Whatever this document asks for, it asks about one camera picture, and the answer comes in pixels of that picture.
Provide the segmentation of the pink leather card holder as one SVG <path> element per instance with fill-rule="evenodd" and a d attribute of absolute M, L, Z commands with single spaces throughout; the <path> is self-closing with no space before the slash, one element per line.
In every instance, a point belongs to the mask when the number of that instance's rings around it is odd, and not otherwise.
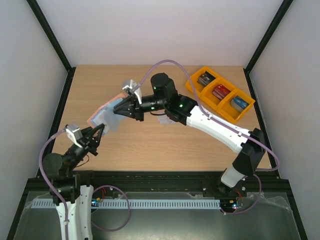
<path fill-rule="evenodd" d="M 120 121 L 125 119 L 126 116 L 115 114 L 114 107 L 128 96 L 129 95 L 124 92 L 116 95 L 114 98 L 100 106 L 87 120 L 87 123 L 92 128 L 104 124 L 102 136 L 105 136 L 110 131 L 116 132 L 120 125 Z"/>

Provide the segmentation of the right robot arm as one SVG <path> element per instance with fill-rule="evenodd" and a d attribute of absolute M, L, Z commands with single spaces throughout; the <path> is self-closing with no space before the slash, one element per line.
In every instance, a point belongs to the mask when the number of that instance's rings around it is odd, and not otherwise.
<path fill-rule="evenodd" d="M 261 130 L 240 128 L 200 107 L 196 100 L 179 94 L 165 73 L 153 75 L 150 83 L 152 95 L 129 90 L 128 97 L 114 107 L 114 113 L 143 121 L 145 113 L 163 110 L 170 120 L 198 129 L 229 147 L 237 157 L 218 180 L 218 191 L 224 196 L 233 193 L 240 180 L 256 172 L 266 151 Z"/>

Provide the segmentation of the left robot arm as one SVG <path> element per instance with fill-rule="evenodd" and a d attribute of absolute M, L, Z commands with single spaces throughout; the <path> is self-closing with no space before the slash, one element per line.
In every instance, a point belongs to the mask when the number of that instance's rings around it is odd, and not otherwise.
<path fill-rule="evenodd" d="M 49 186 L 63 240 L 93 239 L 91 206 L 94 187 L 91 175 L 81 176 L 73 170 L 88 154 L 97 156 L 104 128 L 103 123 L 84 129 L 76 124 L 67 124 L 52 135 L 40 150 L 39 170 Z M 72 146 L 64 154 L 44 155 L 49 143 L 63 133 L 72 141 Z"/>

